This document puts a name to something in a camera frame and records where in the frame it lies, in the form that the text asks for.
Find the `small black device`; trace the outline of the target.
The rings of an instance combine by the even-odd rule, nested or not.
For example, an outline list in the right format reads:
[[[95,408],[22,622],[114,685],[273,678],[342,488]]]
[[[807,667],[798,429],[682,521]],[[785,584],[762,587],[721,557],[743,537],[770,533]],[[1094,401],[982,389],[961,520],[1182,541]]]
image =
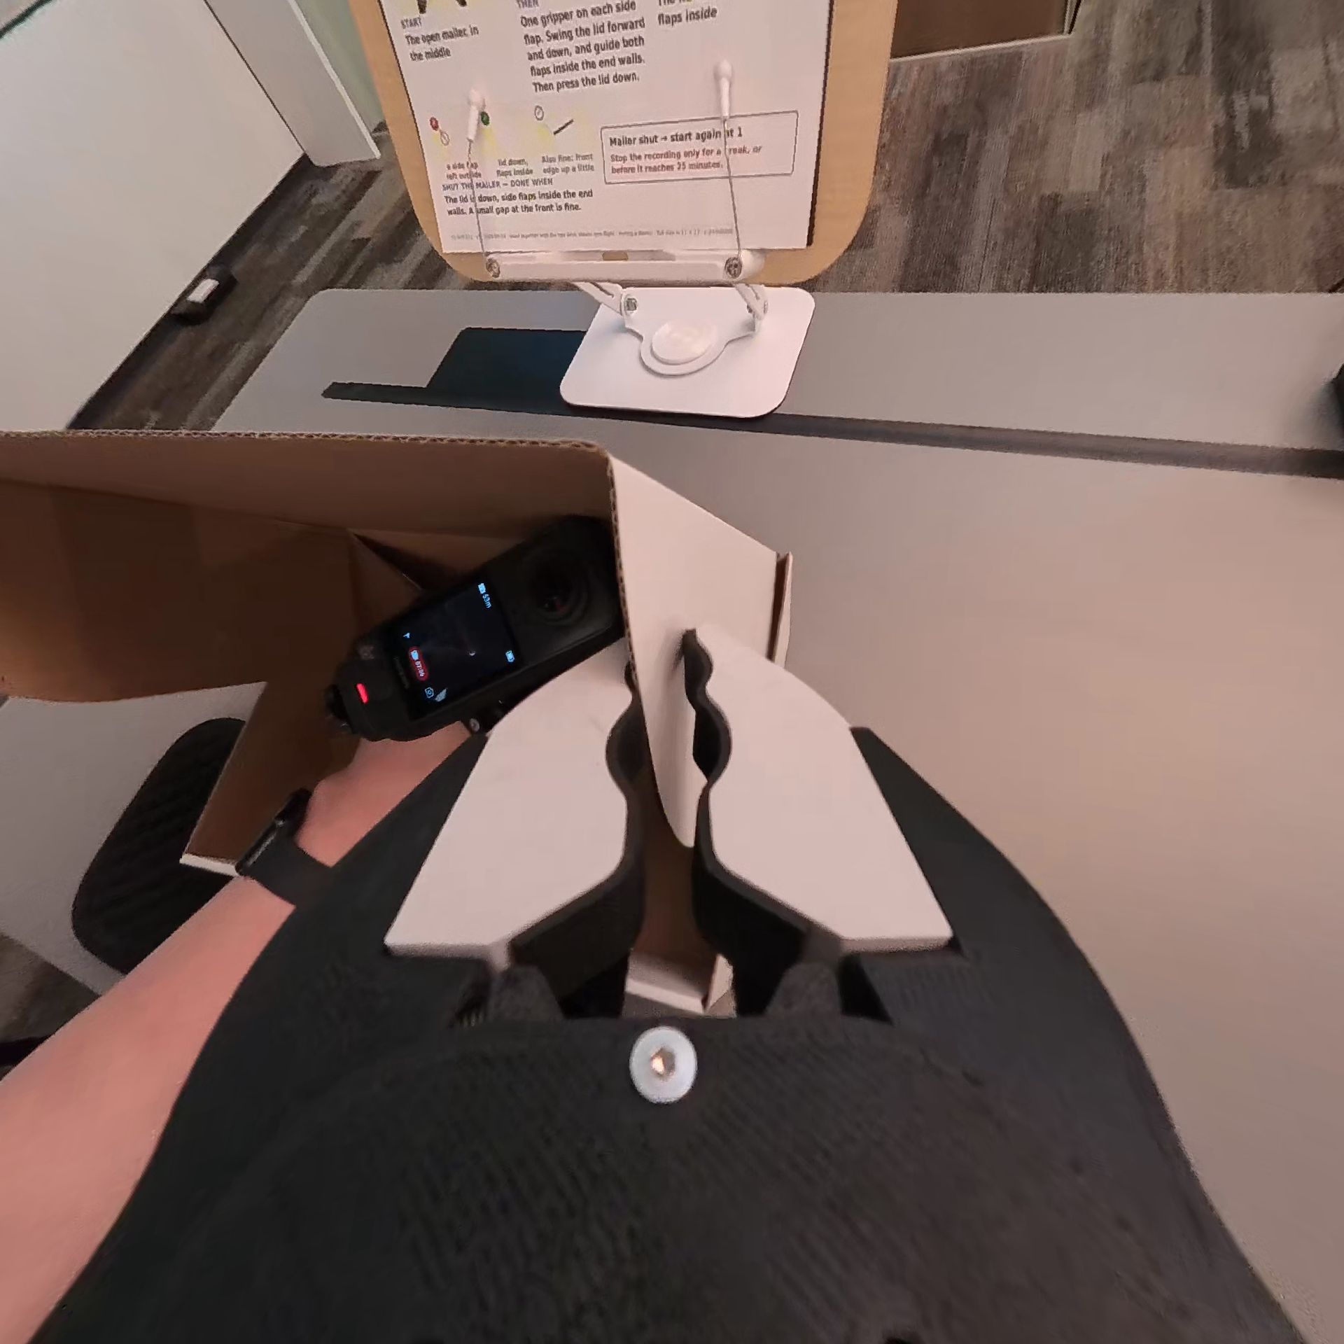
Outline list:
[[[196,326],[209,321],[238,288],[238,277],[222,262],[207,267],[174,302],[169,317],[178,325]]]

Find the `black quilted wrist rest pad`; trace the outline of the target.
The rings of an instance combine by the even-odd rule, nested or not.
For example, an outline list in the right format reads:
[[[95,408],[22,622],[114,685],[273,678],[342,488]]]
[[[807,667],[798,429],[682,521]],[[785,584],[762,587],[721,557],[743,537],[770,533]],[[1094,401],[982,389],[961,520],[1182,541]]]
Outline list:
[[[134,971],[228,883],[182,857],[242,731],[242,718],[217,717],[175,741],[79,883],[74,936],[111,969]]]

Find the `person's left forearm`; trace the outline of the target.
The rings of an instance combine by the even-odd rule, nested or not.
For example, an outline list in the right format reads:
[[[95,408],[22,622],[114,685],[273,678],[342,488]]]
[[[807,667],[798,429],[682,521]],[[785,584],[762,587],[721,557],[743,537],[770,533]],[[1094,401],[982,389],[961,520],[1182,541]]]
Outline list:
[[[343,1336],[350,1085],[388,1024],[370,867],[238,877],[4,1078],[4,1341]]]

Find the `black wrist watch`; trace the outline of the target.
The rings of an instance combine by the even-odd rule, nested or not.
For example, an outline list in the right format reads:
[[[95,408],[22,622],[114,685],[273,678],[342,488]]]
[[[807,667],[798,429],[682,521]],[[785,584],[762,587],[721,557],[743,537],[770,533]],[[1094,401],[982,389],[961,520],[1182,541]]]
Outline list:
[[[254,881],[294,909],[311,905],[332,883],[332,867],[298,841],[311,800],[310,789],[292,793],[234,867],[238,878]]]

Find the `printed instruction sheet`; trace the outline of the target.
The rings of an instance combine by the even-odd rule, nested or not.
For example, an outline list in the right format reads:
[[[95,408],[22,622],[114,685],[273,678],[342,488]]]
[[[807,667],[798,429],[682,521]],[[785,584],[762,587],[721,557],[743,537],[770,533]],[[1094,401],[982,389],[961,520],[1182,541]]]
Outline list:
[[[833,3],[380,3],[446,254],[807,246]]]

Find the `white cardboard box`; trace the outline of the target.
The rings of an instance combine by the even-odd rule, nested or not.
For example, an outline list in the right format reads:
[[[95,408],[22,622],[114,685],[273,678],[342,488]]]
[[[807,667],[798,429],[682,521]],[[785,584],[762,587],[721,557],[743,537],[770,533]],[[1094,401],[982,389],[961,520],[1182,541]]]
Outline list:
[[[692,925],[684,633],[782,662],[793,561],[604,448],[338,435],[4,435],[4,696],[151,712],[262,688],[185,862],[231,873],[340,760],[324,693],[351,645],[556,518],[610,523],[644,718],[644,923],[628,992],[697,1014],[727,963]]]

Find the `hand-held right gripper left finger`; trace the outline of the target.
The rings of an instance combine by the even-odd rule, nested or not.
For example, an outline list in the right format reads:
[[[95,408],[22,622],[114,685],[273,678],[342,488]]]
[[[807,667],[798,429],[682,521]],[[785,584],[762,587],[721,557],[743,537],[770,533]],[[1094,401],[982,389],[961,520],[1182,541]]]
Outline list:
[[[390,952],[546,977],[599,977],[628,960],[646,918],[646,729],[628,664],[626,649],[604,649],[487,734]]]

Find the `brown cardboard panel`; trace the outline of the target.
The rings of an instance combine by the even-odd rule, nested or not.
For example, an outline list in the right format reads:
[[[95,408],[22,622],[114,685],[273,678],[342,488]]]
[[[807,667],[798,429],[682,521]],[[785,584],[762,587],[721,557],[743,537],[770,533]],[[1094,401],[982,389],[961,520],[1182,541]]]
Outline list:
[[[898,1],[890,56],[913,59],[1066,38],[1082,1]]]

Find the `person's left hand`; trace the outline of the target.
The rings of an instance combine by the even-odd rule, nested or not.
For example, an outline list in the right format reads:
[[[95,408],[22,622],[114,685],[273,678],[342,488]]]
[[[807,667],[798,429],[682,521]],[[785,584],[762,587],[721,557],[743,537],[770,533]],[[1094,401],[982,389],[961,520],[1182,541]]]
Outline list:
[[[335,865],[470,739],[466,726],[450,725],[409,742],[362,742],[350,765],[314,789],[298,846]]]

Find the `instruction sheet on stand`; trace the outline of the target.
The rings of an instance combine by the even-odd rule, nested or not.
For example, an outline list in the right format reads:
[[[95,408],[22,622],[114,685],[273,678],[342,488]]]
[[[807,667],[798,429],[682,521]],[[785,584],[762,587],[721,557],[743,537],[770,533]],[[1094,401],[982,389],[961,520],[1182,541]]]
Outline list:
[[[466,278],[559,283],[596,301],[596,317],[561,381],[567,405],[738,419],[783,405],[815,313],[801,283],[839,259],[868,209],[897,25],[892,1],[822,3],[834,8],[807,246],[479,254],[446,254],[430,233],[425,165],[399,155],[415,145],[390,30],[378,1],[351,5],[398,165],[436,251]]]

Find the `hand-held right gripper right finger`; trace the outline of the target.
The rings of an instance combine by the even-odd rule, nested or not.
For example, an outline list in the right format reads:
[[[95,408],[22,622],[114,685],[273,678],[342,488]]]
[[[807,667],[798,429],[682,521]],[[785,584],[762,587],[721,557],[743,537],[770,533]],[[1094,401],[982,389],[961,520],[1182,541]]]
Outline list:
[[[846,717],[721,627],[684,638],[695,915],[732,961],[948,947],[953,929]]]

